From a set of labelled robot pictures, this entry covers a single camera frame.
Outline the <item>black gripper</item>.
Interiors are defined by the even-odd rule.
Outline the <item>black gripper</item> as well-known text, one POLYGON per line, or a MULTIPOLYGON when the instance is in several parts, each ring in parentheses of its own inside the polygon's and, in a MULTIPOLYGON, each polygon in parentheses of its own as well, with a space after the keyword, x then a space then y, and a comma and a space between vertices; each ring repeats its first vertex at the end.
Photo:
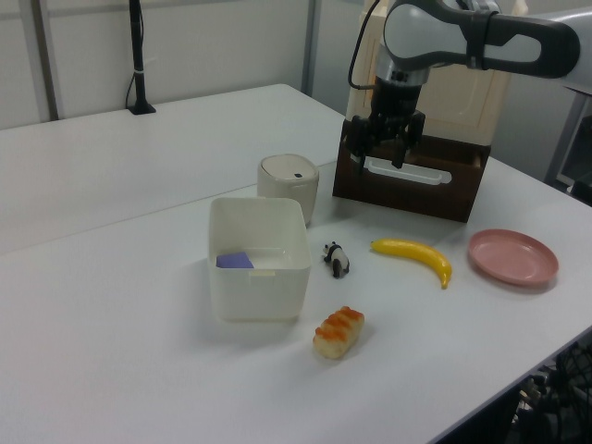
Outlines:
MULTIPOLYGON (((369 117, 371 134, 375 139, 394 139, 391 164, 402 168, 405 156, 422 138, 426 116, 417 111, 420 85, 399 84, 376 77, 369 117)), ((367 146, 370 141, 366 118, 354 116, 349 133, 351 159, 362 175, 367 146)))

